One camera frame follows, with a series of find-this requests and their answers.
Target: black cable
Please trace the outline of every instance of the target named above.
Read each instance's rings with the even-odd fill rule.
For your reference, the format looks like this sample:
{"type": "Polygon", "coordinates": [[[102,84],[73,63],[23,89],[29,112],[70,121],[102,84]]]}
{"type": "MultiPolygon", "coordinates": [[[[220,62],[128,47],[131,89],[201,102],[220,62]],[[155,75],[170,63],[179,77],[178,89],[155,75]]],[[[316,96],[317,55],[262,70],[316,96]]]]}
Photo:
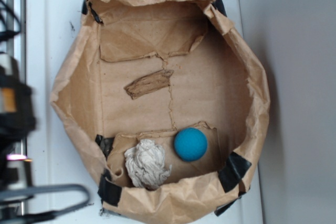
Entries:
{"type": "Polygon", "coordinates": [[[0,31],[0,42],[1,42],[1,41],[7,41],[11,38],[14,38],[15,35],[18,35],[21,32],[21,22],[17,18],[13,10],[8,5],[6,5],[6,3],[3,0],[0,0],[0,4],[3,5],[3,7],[1,7],[1,10],[5,10],[9,15],[11,15],[14,18],[14,20],[18,24],[18,31],[8,30],[7,23],[3,15],[0,13],[0,21],[5,26],[5,31],[0,31]]]}
{"type": "Polygon", "coordinates": [[[18,217],[18,219],[24,219],[25,222],[23,223],[34,223],[40,222],[45,220],[51,220],[58,216],[67,214],[69,212],[75,211],[86,206],[90,200],[90,195],[88,190],[76,184],[69,184],[69,185],[57,185],[57,186],[39,186],[39,187],[27,187],[25,189],[19,190],[6,190],[0,191],[0,202],[5,202],[6,200],[10,200],[11,198],[19,197],[19,196],[32,196],[35,194],[44,194],[44,193],[59,193],[64,191],[80,191],[86,195],[86,199],[76,205],[64,208],[62,210],[52,210],[49,212],[42,212],[39,214],[31,214],[31,215],[24,215],[18,217]]]}

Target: white surface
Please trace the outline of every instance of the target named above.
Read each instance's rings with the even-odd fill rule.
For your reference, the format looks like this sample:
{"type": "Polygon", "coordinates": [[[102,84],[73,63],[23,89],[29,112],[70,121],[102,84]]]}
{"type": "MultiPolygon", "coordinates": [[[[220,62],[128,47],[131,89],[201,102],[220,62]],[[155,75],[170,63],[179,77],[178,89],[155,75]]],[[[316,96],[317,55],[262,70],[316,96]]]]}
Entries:
{"type": "Polygon", "coordinates": [[[335,223],[336,1],[240,0],[266,67],[271,121],[260,159],[264,222],[335,223]]]}
{"type": "MultiPolygon", "coordinates": [[[[34,106],[38,130],[28,139],[36,185],[79,183],[89,188],[91,204],[53,223],[136,223],[116,216],[99,216],[98,187],[85,170],[79,155],[64,132],[60,119],[49,105],[54,78],[80,28],[83,0],[27,0],[27,82],[35,89],[34,106]]],[[[228,16],[241,32],[238,0],[223,0],[228,16]]],[[[79,199],[75,194],[39,196],[29,204],[30,212],[61,208],[79,199]]],[[[262,223],[258,176],[251,190],[217,218],[210,214],[195,223],[262,223]]]]}

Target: torn cardboard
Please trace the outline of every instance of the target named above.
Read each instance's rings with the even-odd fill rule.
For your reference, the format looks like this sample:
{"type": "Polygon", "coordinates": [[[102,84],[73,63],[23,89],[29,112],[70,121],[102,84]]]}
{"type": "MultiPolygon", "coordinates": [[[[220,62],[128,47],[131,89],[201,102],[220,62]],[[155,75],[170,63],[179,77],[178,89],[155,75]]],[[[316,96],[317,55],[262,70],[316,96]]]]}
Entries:
{"type": "Polygon", "coordinates": [[[155,92],[156,90],[168,87],[170,85],[169,79],[173,73],[174,70],[160,70],[136,79],[124,89],[134,100],[144,94],[149,94],[155,92]]]}
{"type": "Polygon", "coordinates": [[[249,190],[269,120],[267,79],[212,1],[87,0],[102,23],[93,12],[83,15],[50,101],[97,185],[107,170],[112,182],[123,186],[117,204],[104,202],[104,208],[145,223],[187,223],[249,190]],[[130,99],[123,88],[159,69],[174,70],[170,86],[130,99]],[[228,192],[217,166],[193,176],[186,171],[201,165],[187,168],[172,156],[177,173],[158,190],[147,191],[129,187],[121,158],[111,161],[141,132],[169,144],[176,131],[201,121],[217,129],[216,165],[233,151],[251,162],[228,192]],[[97,134],[118,138],[108,160],[94,141],[97,134]]]}

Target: brown paper bag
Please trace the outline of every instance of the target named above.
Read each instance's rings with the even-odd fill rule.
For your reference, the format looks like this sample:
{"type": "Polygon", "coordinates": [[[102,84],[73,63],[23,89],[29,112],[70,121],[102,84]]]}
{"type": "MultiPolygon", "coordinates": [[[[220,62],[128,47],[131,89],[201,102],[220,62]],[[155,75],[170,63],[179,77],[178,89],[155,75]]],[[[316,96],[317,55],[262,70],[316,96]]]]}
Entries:
{"type": "Polygon", "coordinates": [[[86,0],[50,101],[105,209],[145,223],[187,223],[249,190],[269,120],[267,79],[213,2],[86,0]],[[190,125],[211,148],[186,163],[172,142],[190,125]],[[107,159],[96,135],[115,137],[107,159]],[[155,191],[132,187],[124,168],[123,152],[144,137],[161,143],[173,164],[155,191]]]}

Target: cardboard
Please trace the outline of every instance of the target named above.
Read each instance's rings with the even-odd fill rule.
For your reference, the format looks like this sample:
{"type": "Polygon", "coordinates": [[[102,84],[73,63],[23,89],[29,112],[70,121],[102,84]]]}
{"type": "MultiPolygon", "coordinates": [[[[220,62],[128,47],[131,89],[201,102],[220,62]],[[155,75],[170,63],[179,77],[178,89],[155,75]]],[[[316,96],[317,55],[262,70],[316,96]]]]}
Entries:
{"type": "Polygon", "coordinates": [[[107,169],[123,186],[118,205],[104,202],[104,208],[145,223],[187,223],[249,190],[269,120],[267,79],[213,1],[86,0],[88,14],[50,101],[97,185],[107,169]],[[135,100],[124,89],[167,69],[174,70],[168,87],[135,100]],[[212,147],[205,159],[185,163],[172,141],[190,125],[207,131],[212,147]],[[115,136],[107,160],[97,134],[115,136]],[[145,137],[162,143],[166,166],[173,165],[156,191],[132,187],[124,169],[123,150],[145,137]],[[217,170],[232,151],[252,166],[224,192],[217,170]]]}

